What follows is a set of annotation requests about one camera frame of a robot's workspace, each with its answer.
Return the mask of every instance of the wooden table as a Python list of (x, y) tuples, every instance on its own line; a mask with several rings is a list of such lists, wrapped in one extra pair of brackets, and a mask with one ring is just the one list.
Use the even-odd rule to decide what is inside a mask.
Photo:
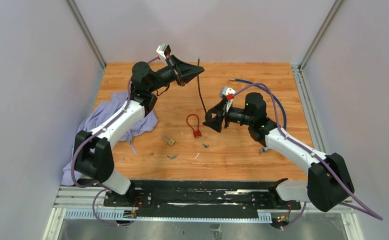
[[(134, 63), (115, 62), (107, 64), (95, 106), (110, 101), (111, 93), (126, 90), (133, 65)], [(153, 70), (163, 66), (161, 62), (151, 64)], [(201, 66), (205, 68), (205, 72), (200, 75), (200, 88), (207, 110), (220, 101), (218, 94), (224, 85), (236, 91), (246, 86), (242, 82), (230, 81), (230, 78), (263, 82), (284, 106), (287, 131), (312, 146), (295, 79), (288, 63), (203, 62)], [(242, 108), (245, 95), (250, 92), (263, 94), (268, 116), (275, 120), (271, 99), (259, 88), (251, 87), (242, 92), (234, 99), (233, 106)], [(283, 124), (280, 110), (278, 112)], [(133, 140), (138, 154), (133, 153), (127, 142), (117, 143), (112, 150), (115, 169), (127, 178), (240, 181), (307, 179), (300, 168), (278, 152), (271, 150), (259, 154), (258, 149), (262, 146), (252, 140), (247, 126), (231, 123), (221, 133), (203, 126), (205, 113), (196, 78), (184, 87), (173, 82), (169, 90), (158, 97), (154, 113), (159, 120), (155, 129)], [(189, 114), (197, 114), (201, 118), (202, 138), (193, 137), (192, 129), (186, 124)], [(189, 118), (189, 122), (196, 125), (196, 117)], [(174, 146), (161, 139), (163, 134), (176, 140)], [(174, 160), (167, 157), (177, 154), (178, 157)]]

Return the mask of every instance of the red tag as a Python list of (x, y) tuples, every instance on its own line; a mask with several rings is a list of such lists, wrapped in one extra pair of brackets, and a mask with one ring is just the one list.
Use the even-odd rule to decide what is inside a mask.
[(226, 97), (228, 101), (234, 99), (233, 93), (228, 94)]

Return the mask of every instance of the blue cable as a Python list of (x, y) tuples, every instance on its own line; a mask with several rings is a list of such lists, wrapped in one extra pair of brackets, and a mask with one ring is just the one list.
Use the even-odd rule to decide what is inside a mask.
[[(236, 82), (241, 82), (241, 83), (245, 83), (245, 84), (253, 84), (253, 82), (248, 81), (248, 80), (239, 79), (239, 78), (233, 78), (233, 79), (234, 79), (234, 81), (236, 81)], [(266, 93), (268, 93), (268, 94), (270, 93), (270, 92), (268, 92), (267, 89), (265, 89), (265, 88), (262, 87), (262, 86), (256, 86), (256, 87), (258, 87), (258, 88), (264, 90), (264, 91), (265, 91)], [(287, 127), (286, 111), (285, 111), (285, 109), (284, 109), (282, 103), (277, 99), (276, 96), (274, 96), (274, 99), (275, 99), (275, 101), (277, 102), (277, 104), (280, 106), (281, 112), (283, 113), (283, 121), (284, 121), (283, 128), (286, 129), (286, 127)]]

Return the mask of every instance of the metal floor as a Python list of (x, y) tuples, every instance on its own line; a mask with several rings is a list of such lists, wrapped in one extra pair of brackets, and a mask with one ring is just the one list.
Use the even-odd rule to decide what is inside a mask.
[(304, 213), (283, 232), (262, 223), (139, 221), (127, 227), (64, 219), (59, 240), (348, 240), (339, 213)]

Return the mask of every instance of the purple cloth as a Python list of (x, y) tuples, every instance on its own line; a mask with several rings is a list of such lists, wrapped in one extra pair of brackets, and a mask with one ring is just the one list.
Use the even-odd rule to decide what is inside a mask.
[[(90, 114), (80, 125), (78, 131), (84, 130), (86, 132), (91, 131), (94, 128), (97, 128), (106, 120), (108, 120), (114, 113), (116, 113), (126, 102), (128, 93), (126, 91), (112, 93), (110, 95), (112, 101), (104, 101), (101, 102), (94, 112)], [(135, 154), (137, 154), (136, 150), (132, 145), (132, 139), (135, 136), (139, 136), (144, 132), (152, 131), (156, 124), (158, 123), (158, 119), (155, 116), (154, 111), (151, 111), (145, 118), (136, 122), (129, 131), (127, 131), (119, 140), (122, 142), (127, 141)], [(75, 178), (78, 180), (81, 178), (82, 174), (75, 171)], [(74, 185), (73, 180), (71, 179), (71, 162), (69, 162), (63, 168), (63, 177), (62, 177), (62, 185), (72, 186)]]

